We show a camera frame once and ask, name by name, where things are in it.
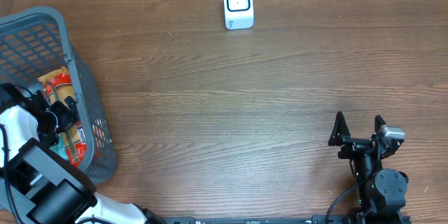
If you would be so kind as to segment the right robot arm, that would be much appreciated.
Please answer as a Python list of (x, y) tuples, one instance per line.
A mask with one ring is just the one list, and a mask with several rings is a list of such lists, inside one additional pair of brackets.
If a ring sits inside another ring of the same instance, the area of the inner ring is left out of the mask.
[[(343, 112), (338, 112), (328, 140), (338, 146), (338, 158), (348, 160), (356, 184), (343, 192), (329, 206), (325, 223), (409, 223), (400, 210), (406, 205), (409, 178), (396, 169), (386, 169), (382, 160), (396, 153), (405, 141), (402, 128), (387, 125), (380, 115), (374, 118), (374, 132), (369, 139), (351, 136)], [(336, 204), (356, 191), (359, 206), (340, 217), (331, 215)]]

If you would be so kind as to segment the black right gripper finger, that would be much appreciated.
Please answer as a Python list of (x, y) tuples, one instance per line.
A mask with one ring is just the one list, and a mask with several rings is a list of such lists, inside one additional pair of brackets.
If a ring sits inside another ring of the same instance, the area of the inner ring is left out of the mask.
[(351, 138), (343, 112), (339, 111), (335, 118), (335, 124), (328, 140), (329, 146), (343, 146), (347, 139)]
[(386, 135), (387, 124), (380, 115), (376, 115), (374, 118), (374, 133), (378, 136)]

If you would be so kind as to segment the orange spaghetti packet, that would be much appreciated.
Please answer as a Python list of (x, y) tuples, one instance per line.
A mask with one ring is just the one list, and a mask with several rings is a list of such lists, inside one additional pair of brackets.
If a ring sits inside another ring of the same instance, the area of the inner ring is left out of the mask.
[[(65, 66), (38, 77), (38, 81), (43, 85), (43, 91), (51, 104), (60, 101), (67, 106), (64, 99), (67, 96), (75, 98), (69, 70)], [(68, 132), (61, 133), (59, 135), (60, 139), (64, 142), (64, 147), (69, 157), (68, 161), (73, 166), (78, 167), (85, 157), (87, 148), (87, 141), (81, 122), (78, 120)]]

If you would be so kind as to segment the teal plastic packet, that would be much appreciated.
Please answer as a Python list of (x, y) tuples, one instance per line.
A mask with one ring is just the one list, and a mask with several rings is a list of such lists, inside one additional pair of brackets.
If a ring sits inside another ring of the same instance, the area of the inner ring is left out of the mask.
[(63, 140), (59, 140), (58, 143), (54, 146), (51, 146), (50, 149), (55, 152), (56, 154), (58, 154), (61, 158), (65, 159), (65, 160), (69, 160), (69, 157), (67, 155), (66, 149), (64, 147), (64, 142)]

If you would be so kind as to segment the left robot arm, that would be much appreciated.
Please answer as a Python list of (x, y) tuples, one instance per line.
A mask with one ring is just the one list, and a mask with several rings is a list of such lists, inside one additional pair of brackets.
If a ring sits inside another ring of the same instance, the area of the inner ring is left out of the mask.
[(135, 204), (97, 192), (90, 178), (50, 148), (79, 121), (72, 97), (48, 104), (1, 84), (1, 204), (18, 223), (163, 224)]

